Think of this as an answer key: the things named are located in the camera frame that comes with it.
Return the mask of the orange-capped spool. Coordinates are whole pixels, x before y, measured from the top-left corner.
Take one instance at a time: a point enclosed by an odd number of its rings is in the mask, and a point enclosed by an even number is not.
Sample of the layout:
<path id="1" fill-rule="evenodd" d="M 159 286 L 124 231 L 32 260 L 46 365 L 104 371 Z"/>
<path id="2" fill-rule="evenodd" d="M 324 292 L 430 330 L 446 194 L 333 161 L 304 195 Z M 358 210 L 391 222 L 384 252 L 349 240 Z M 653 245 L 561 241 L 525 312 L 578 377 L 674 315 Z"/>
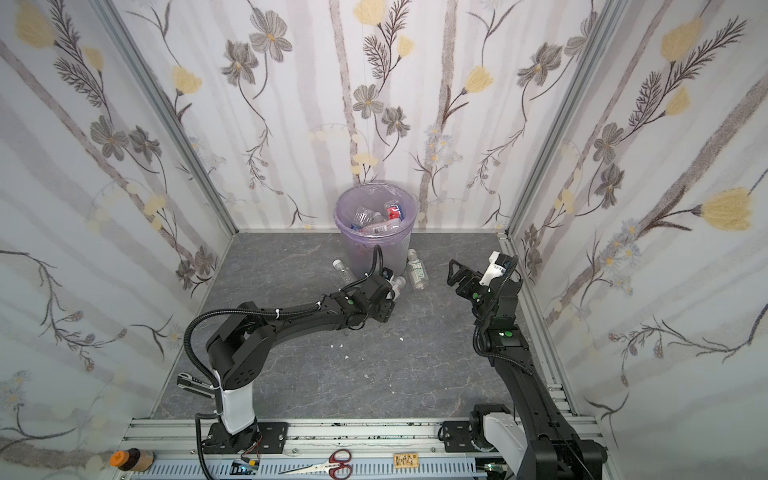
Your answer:
<path id="1" fill-rule="evenodd" d="M 144 472 L 154 463 L 154 453 L 149 450 L 130 448 L 127 450 L 115 451 L 109 464 L 121 471 Z"/>

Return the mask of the small clear bottle by bin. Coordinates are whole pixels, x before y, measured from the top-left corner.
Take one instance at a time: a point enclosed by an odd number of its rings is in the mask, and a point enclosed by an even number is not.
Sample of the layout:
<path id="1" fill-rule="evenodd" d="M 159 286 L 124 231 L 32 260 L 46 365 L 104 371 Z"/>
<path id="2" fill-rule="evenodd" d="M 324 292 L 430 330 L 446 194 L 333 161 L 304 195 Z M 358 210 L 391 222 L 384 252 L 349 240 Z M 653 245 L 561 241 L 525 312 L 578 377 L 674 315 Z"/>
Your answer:
<path id="1" fill-rule="evenodd" d="M 429 277 L 423 261 L 415 249 L 408 250 L 407 259 L 407 272 L 412 287 L 415 290 L 424 290 L 429 285 Z"/>

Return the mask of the small wooden tag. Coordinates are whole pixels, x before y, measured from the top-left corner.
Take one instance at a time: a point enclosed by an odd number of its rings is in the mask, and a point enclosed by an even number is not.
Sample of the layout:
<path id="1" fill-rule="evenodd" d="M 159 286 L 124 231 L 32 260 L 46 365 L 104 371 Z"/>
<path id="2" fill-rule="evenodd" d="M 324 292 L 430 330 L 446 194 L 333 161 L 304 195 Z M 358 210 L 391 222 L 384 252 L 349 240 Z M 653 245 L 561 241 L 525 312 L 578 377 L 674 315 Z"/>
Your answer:
<path id="1" fill-rule="evenodd" d="M 416 469 L 420 466 L 417 453 L 398 453 L 393 455 L 393 467 L 400 469 Z"/>

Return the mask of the purple-lined mesh trash bin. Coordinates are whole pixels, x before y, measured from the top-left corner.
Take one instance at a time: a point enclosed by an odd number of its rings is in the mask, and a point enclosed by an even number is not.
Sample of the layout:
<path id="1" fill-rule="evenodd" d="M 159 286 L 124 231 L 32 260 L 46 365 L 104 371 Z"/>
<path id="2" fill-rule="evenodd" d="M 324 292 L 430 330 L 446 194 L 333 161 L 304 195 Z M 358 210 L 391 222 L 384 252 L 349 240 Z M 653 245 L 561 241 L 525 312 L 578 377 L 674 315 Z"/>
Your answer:
<path id="1" fill-rule="evenodd" d="M 333 211 L 346 265 L 363 276 L 371 267 L 374 249 L 380 247 L 383 265 L 402 275 L 417 213 L 415 197 L 396 185 L 367 183 L 346 190 Z"/>

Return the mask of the red-handled scissors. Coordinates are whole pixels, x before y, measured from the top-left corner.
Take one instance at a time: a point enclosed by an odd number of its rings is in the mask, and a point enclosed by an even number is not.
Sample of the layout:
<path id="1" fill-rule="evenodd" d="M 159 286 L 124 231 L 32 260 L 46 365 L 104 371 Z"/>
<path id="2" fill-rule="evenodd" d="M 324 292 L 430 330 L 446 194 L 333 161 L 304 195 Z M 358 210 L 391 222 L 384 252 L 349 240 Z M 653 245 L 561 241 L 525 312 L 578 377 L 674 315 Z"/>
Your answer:
<path id="1" fill-rule="evenodd" d="M 333 480 L 347 480 L 353 472 L 351 460 L 352 453 L 348 449 L 339 449 L 333 452 L 325 462 L 282 472 L 282 475 L 325 473 Z"/>

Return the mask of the red-cap clear bottle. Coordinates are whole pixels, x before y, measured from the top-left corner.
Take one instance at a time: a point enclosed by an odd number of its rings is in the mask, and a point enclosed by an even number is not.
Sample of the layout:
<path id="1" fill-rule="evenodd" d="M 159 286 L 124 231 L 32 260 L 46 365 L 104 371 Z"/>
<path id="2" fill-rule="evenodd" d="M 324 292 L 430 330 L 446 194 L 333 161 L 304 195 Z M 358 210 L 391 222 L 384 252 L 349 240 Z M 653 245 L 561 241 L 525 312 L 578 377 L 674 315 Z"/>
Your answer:
<path id="1" fill-rule="evenodd" d="M 380 221 L 364 227 L 361 233 L 369 237 L 389 234 L 399 230 L 402 226 L 402 221 L 403 213 L 401 206 L 397 203 L 391 203 L 386 205 L 385 211 L 381 213 Z"/>

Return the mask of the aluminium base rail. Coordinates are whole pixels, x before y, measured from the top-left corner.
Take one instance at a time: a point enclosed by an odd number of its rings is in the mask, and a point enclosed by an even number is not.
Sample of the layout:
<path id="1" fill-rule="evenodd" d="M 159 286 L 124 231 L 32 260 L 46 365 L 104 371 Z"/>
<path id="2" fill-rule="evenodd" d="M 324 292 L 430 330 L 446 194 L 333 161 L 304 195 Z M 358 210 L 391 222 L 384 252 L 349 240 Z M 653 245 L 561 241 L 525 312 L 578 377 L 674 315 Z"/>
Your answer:
<path id="1" fill-rule="evenodd" d="M 235 454 L 199 454 L 191 420 L 134 420 L 119 445 L 154 453 L 144 472 L 127 479 L 325 479 L 327 474 L 282 475 L 325 462 L 333 452 L 352 453 L 355 479 L 516 479 L 494 449 L 471 441 L 468 419 L 267 420 L 255 448 Z M 416 469 L 393 467 L 393 455 L 417 453 Z"/>

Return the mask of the Pocari Sweat bottle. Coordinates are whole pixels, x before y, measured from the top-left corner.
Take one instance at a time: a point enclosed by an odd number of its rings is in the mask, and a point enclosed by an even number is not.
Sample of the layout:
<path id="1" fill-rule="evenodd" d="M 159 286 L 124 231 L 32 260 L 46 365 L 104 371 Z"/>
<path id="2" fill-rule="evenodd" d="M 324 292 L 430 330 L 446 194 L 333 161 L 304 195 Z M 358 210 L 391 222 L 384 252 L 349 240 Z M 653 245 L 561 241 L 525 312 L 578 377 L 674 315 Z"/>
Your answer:
<path id="1" fill-rule="evenodd" d="M 353 215 L 351 227 L 362 230 L 364 227 L 380 221 L 381 213 L 370 208 L 359 206 Z"/>

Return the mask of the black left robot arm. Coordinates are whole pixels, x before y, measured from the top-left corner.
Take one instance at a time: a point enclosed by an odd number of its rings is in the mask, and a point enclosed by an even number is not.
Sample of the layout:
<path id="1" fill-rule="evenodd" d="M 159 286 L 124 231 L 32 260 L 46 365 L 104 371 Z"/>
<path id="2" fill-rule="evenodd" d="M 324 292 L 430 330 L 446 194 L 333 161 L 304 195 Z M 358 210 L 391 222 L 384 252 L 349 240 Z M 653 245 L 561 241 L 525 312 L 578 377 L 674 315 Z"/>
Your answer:
<path id="1" fill-rule="evenodd" d="M 215 410 L 195 415 L 197 452 L 245 452 L 264 438 L 253 406 L 253 383 L 273 347 L 318 332 L 358 330 L 371 319 L 385 323 L 394 306 L 383 251 L 375 246 L 362 278 L 314 303 L 267 309 L 245 302 L 198 315 L 186 327 L 182 346 L 209 381 Z"/>

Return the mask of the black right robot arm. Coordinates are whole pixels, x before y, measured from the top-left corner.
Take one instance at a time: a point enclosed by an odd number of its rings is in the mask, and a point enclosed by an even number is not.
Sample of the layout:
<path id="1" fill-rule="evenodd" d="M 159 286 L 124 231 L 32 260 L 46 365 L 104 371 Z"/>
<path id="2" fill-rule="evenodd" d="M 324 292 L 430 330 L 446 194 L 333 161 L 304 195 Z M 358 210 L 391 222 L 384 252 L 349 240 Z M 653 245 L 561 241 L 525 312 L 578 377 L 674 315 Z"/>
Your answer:
<path id="1" fill-rule="evenodd" d="M 557 408 L 535 370 L 531 348 L 517 325 L 518 258 L 494 252 L 480 272 L 452 260 L 447 284 L 472 304 L 472 347 L 489 361 L 512 399 L 512 407 L 478 405 L 471 415 L 471 441 L 494 449 L 516 479 L 601 479 L 605 447 L 585 439 Z"/>

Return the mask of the clear bottle white cap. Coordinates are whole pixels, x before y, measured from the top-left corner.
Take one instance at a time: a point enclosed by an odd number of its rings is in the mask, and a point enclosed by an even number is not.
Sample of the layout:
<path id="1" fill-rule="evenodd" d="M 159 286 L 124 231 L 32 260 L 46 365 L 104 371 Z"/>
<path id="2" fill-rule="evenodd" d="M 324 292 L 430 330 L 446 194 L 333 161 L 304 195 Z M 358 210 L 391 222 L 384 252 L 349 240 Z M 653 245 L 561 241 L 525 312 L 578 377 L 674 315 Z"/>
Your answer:
<path id="1" fill-rule="evenodd" d="M 351 284 L 357 280 L 355 274 L 351 271 L 349 267 L 346 266 L 346 264 L 341 259 L 335 259 L 332 262 L 332 266 L 334 270 L 338 273 L 340 278 L 342 279 L 344 285 Z"/>

